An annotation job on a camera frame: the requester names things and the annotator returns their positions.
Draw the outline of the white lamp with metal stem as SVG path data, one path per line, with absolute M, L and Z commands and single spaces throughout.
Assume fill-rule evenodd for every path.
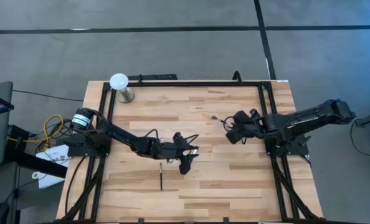
M 112 90 L 117 91 L 118 101 L 121 103 L 130 103 L 135 98 L 134 91 L 128 86 L 129 79 L 123 73 L 116 73 L 111 76 L 109 81 Z

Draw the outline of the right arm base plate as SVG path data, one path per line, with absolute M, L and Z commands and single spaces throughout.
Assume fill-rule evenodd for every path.
M 267 143 L 267 154 L 273 154 L 277 157 L 284 157 L 286 155 L 309 155 L 306 143 L 310 138 L 310 136 L 302 135 L 283 143 L 277 143 L 275 139 L 268 139 L 265 141 Z

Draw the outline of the black desk stand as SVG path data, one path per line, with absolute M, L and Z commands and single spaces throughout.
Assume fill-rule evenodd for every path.
M 8 126 L 4 162 L 16 162 L 20 167 L 64 178 L 67 173 L 65 166 L 25 152 L 30 135 L 29 132 L 15 125 Z

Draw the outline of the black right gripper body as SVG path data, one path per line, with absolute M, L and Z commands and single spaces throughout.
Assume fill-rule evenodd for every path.
M 245 138 L 265 138 L 262 118 L 245 118 L 240 120 L 240 133 Z

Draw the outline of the white paper sheet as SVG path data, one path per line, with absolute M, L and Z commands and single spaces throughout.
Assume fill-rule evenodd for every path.
M 68 167 L 70 159 L 70 157 L 68 156 L 68 150 L 69 147 L 64 144 L 61 146 L 55 146 L 46 149 L 44 152 L 39 152 L 36 154 L 36 157 L 38 157 L 39 159 L 57 163 L 64 167 Z M 32 178 L 38 181 L 40 189 L 48 188 L 65 180 L 65 177 L 61 178 L 53 175 L 47 175 L 39 171 L 33 172 Z

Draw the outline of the black aluminium table frame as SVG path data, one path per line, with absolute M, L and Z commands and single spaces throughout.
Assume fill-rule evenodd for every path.
M 226 118 L 237 111 L 291 113 L 295 103 L 289 83 L 270 81 L 144 81 L 134 83 L 128 104 L 90 81 L 84 106 L 103 108 L 115 125 L 137 136 L 158 134 L 170 141 L 176 132 L 198 134 L 199 156 L 181 175 L 178 163 L 138 157 L 113 142 L 105 161 L 96 220 L 100 223 L 202 224 L 280 221 L 272 163 L 260 139 L 231 144 L 214 127 L 212 115 Z M 163 165 L 163 191 L 159 163 Z

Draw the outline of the black bar device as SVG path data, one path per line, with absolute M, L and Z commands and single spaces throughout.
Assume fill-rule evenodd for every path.
M 153 74 L 153 75 L 133 75 L 133 76 L 128 76 L 129 80 L 177 80 L 177 75 L 176 74 Z

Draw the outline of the clear plastic bag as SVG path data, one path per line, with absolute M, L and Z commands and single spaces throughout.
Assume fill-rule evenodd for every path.
M 217 128 L 217 129 L 220 129 L 221 131 L 225 131 L 225 132 L 228 132 L 230 131 L 231 129 L 234 128 L 234 117 L 233 116 L 228 116 L 226 118 L 220 118 L 218 116 L 216 116 L 217 118 L 219 119 L 222 119 L 225 121 L 225 124 L 223 123 L 220 123 L 220 122 L 217 122 L 216 120 L 213 120 L 214 122 L 214 127 Z

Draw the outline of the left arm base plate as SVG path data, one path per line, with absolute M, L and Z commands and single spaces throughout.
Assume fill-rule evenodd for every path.
M 69 157 L 105 157 L 110 154 L 111 138 L 96 134 L 86 136 L 83 134 L 73 134 L 71 136 L 58 139 L 57 145 L 69 147 Z

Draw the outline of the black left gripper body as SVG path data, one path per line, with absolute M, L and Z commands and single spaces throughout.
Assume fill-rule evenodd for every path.
M 186 149 L 185 140 L 175 140 L 174 142 L 153 142 L 153 159 L 179 159 L 183 156 Z

